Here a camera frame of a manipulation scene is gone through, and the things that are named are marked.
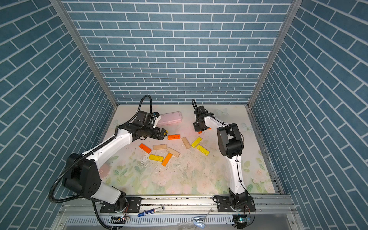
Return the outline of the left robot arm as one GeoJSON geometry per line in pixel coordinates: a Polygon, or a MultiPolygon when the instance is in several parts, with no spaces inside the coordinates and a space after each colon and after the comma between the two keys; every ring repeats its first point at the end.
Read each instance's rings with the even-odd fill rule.
{"type": "Polygon", "coordinates": [[[167,131],[156,127],[160,119],[158,112],[138,111],[133,122],[117,126],[114,135],[108,140],[81,155],[70,155],[67,171],[63,175],[63,186],[83,198],[98,200],[114,212],[124,211],[127,206],[126,194],[102,182],[99,169],[120,149],[137,139],[163,140],[167,131]]]}

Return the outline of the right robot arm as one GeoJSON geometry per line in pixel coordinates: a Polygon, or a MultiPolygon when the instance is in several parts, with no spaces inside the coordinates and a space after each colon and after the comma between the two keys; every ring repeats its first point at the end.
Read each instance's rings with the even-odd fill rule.
{"type": "Polygon", "coordinates": [[[225,157],[230,172],[229,200],[233,210],[240,211],[250,207],[250,194],[244,185],[242,168],[242,150],[244,140],[242,133],[236,123],[226,123],[216,118],[215,115],[205,109],[204,106],[197,106],[192,100],[194,108],[195,122],[193,123],[196,132],[214,129],[217,131],[218,148],[225,157]]]}

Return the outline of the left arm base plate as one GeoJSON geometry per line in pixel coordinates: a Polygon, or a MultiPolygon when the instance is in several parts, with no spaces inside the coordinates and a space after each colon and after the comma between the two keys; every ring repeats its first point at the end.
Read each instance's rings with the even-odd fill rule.
{"type": "Polygon", "coordinates": [[[102,203],[101,213],[139,213],[141,197],[124,197],[118,199],[115,204],[102,203]]]}

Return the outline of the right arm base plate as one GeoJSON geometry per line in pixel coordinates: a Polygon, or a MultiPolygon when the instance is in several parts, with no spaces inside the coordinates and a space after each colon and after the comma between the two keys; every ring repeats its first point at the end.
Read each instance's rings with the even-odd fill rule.
{"type": "Polygon", "coordinates": [[[239,204],[231,201],[229,196],[215,195],[212,200],[216,203],[218,212],[255,212],[256,207],[251,196],[247,200],[239,204]]]}

